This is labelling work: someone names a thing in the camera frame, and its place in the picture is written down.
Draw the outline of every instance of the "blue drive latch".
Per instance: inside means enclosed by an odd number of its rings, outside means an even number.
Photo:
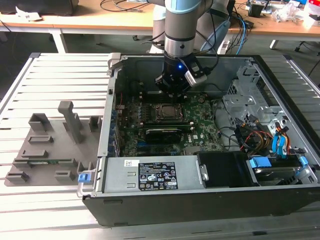
[[[250,159],[249,162],[253,169],[271,167],[270,160],[266,156],[255,156],[252,159]]]
[[[91,173],[80,173],[78,176],[78,183],[91,183]]]

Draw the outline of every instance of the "power supply label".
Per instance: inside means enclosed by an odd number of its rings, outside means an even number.
[[[138,177],[141,191],[178,189],[174,162],[139,163]]]

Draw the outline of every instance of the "red wire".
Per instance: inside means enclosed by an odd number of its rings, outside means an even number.
[[[252,135],[252,134],[256,134],[256,133],[266,134],[266,135],[268,135],[270,138],[273,139],[273,137],[272,137],[269,133],[267,133],[267,132],[264,132],[264,131],[253,131],[253,132],[251,132],[251,133],[249,134],[249,136],[247,136],[247,138],[245,139],[244,143],[247,143],[247,141],[249,140],[249,138],[251,137],[251,135]]]

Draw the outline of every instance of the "blue plastic clip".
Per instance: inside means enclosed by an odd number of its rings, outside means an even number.
[[[277,144],[278,144],[278,135],[274,135],[273,141],[272,141],[272,152],[275,154],[277,152]]]
[[[78,183],[89,184],[91,182],[91,173],[80,173]]]
[[[284,153],[283,153],[283,147],[284,147],[284,145],[285,145],[285,142],[286,142],[285,137],[284,137],[284,136],[281,136],[280,142],[279,142],[279,145],[278,145],[278,149],[277,149],[277,152],[276,152],[276,153],[277,153],[279,156],[281,156],[281,158],[283,158],[283,159],[286,158],[286,155],[284,155]]]
[[[255,156],[249,160],[251,167],[254,168],[270,168],[271,163],[266,156]]]
[[[305,156],[301,156],[301,157],[299,158],[299,160],[300,160],[300,163],[302,164],[302,166],[308,165],[308,160],[306,159]]]

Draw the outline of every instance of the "electronic equipment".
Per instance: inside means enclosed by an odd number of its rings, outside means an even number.
[[[16,13],[16,7],[24,12],[71,16],[79,0],[0,0],[2,14]]]
[[[320,138],[287,92],[294,86],[281,85],[283,70],[220,56],[206,82],[173,100],[153,84],[163,56],[109,63],[97,168],[78,188],[100,225],[278,216],[319,200]]]

